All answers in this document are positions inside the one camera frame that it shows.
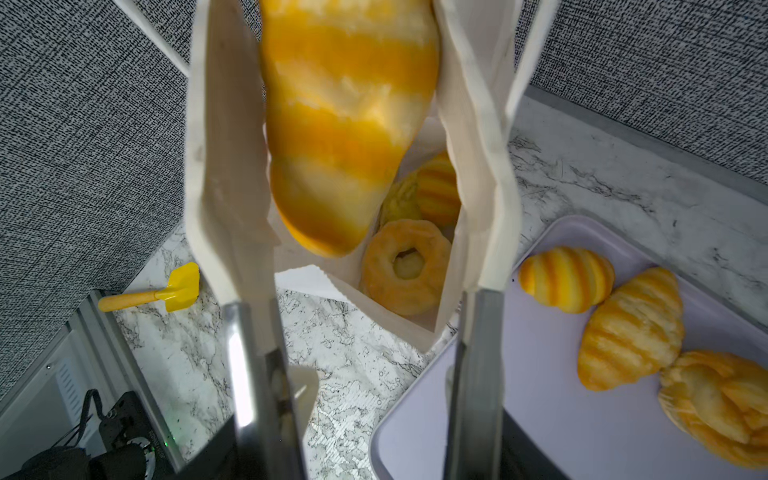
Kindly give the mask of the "small oblong striped roll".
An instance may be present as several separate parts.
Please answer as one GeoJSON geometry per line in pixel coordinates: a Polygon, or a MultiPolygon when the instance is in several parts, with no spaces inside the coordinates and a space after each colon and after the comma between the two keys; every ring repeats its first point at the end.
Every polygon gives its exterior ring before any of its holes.
{"type": "Polygon", "coordinates": [[[323,257],[364,239],[436,89],[428,1],[264,1],[269,183],[293,238],[323,257]]]}

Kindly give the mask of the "large croissant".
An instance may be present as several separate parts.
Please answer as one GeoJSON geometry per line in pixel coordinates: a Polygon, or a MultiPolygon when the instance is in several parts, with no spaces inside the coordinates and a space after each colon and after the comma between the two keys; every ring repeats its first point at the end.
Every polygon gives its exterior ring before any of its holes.
{"type": "Polygon", "coordinates": [[[394,182],[382,203],[379,227],[401,219],[421,220],[422,214],[416,201],[417,190],[416,172],[394,182]]]}

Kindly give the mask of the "small round striped bun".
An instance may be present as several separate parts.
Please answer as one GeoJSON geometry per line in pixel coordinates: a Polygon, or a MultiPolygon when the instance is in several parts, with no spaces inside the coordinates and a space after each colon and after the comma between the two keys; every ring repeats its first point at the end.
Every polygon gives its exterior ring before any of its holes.
{"type": "Polygon", "coordinates": [[[425,220],[438,227],[456,224],[461,200],[456,172],[446,151],[428,160],[417,170],[416,202],[425,220]]]}

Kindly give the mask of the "ring shaped bread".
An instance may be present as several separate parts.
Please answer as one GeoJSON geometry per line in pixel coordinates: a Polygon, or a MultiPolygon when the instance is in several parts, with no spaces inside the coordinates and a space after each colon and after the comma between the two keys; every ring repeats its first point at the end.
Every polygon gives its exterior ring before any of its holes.
{"type": "Polygon", "coordinates": [[[398,315],[423,314],[439,305],[451,248],[430,221],[391,221],[367,246],[361,289],[398,315]]]}

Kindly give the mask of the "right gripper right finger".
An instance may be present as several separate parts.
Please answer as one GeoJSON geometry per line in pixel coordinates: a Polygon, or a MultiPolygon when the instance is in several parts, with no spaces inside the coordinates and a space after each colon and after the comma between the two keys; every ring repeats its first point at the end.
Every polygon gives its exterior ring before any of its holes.
{"type": "Polygon", "coordinates": [[[500,478],[516,480],[566,480],[567,476],[503,411],[500,478]]]}

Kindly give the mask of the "metal tongs with white tips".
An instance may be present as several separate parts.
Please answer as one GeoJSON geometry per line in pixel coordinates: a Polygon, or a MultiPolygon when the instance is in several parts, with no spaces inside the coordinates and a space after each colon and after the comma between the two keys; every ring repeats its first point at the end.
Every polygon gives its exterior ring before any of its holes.
{"type": "MultiPolygon", "coordinates": [[[[464,294],[444,474],[496,479],[502,444],[504,290],[515,263],[521,202],[498,114],[457,5],[440,1],[444,72],[437,107],[457,160],[465,209],[464,294]]],[[[267,215],[267,148],[254,33],[236,1],[195,12],[186,104],[185,227],[225,320],[238,479],[302,479],[307,413],[295,400],[278,311],[267,215]]]]}

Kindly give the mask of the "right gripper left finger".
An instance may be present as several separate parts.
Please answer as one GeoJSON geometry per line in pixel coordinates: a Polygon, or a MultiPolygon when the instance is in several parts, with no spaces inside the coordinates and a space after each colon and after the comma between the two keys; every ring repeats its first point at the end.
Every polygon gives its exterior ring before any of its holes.
{"type": "Polygon", "coordinates": [[[238,479],[238,455],[235,420],[231,416],[179,472],[171,476],[176,480],[238,479]]]}

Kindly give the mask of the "white paper gift bag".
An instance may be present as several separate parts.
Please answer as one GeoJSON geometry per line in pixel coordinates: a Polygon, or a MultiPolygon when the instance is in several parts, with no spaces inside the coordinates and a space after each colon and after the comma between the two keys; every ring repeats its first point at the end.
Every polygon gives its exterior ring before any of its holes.
{"type": "Polygon", "coordinates": [[[185,228],[221,305],[347,301],[419,349],[501,290],[521,202],[506,142],[557,3],[513,55],[518,1],[196,5],[185,228]]]}

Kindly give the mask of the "twisted knot bread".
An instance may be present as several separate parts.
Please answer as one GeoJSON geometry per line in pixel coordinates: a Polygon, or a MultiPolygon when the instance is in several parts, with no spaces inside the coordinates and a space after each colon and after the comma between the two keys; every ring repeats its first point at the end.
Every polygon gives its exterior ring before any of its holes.
{"type": "Polygon", "coordinates": [[[767,370],[737,355],[681,354],[660,374],[667,417],[709,452],[743,468],[767,467],[767,370]]]}

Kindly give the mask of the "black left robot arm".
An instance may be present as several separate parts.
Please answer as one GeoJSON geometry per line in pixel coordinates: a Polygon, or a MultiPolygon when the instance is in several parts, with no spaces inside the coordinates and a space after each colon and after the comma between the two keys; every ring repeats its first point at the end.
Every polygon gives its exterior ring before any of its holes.
{"type": "Polygon", "coordinates": [[[88,390],[77,423],[48,448],[28,457],[3,479],[171,479],[176,474],[167,443],[142,400],[128,391],[104,408],[88,390]]]}

